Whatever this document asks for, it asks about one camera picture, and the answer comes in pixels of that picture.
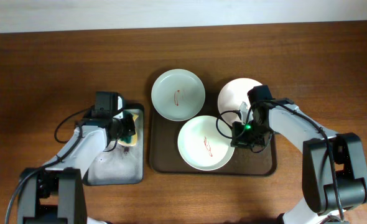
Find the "yellow green scrubbing sponge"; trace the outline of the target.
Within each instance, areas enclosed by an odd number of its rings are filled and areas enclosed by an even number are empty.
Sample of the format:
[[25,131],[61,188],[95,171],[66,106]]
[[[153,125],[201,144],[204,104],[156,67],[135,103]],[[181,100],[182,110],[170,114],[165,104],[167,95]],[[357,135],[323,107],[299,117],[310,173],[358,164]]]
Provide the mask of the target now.
[[130,112],[127,112],[124,115],[124,118],[121,120],[121,123],[123,125],[123,134],[118,139],[118,144],[125,147],[131,147],[136,145],[137,131],[135,121],[138,119],[138,117],[139,116],[137,114],[132,114]]

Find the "white plate with red smear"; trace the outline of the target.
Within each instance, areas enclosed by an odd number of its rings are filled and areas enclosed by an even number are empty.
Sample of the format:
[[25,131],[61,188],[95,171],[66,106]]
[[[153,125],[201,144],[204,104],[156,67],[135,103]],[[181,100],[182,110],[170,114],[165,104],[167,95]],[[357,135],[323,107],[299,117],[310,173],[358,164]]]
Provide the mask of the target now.
[[214,116],[197,116],[179,131],[177,145],[182,159],[191,167],[211,171],[223,167],[235,151],[231,146],[231,129]]

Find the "pale green plate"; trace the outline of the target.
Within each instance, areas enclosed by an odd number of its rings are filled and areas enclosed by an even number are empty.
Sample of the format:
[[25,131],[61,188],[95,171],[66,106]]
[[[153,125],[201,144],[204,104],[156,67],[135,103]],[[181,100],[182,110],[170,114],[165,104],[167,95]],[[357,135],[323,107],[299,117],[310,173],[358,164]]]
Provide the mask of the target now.
[[154,109],[165,119],[185,121],[196,116],[205,103],[205,87],[196,74],[173,69],[154,82],[151,100]]

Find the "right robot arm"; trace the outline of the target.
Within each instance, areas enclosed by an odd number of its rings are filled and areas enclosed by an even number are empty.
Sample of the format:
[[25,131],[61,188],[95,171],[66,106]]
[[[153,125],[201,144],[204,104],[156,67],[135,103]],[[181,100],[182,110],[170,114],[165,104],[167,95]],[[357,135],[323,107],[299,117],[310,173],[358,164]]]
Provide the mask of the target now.
[[346,211],[367,203],[366,159],[355,133],[328,129],[289,100],[242,104],[235,114],[235,146],[253,148],[264,135],[279,133],[302,153],[304,197],[278,223],[346,223]]

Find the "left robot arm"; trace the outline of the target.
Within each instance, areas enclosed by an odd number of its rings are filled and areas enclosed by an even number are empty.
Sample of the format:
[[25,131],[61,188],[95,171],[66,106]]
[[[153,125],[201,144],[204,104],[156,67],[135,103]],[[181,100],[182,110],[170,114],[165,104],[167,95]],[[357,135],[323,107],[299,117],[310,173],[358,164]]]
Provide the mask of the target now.
[[93,114],[75,124],[64,147],[38,168],[26,168],[11,200],[18,201],[18,223],[97,223],[87,214],[83,178],[110,144],[135,135],[137,115]]

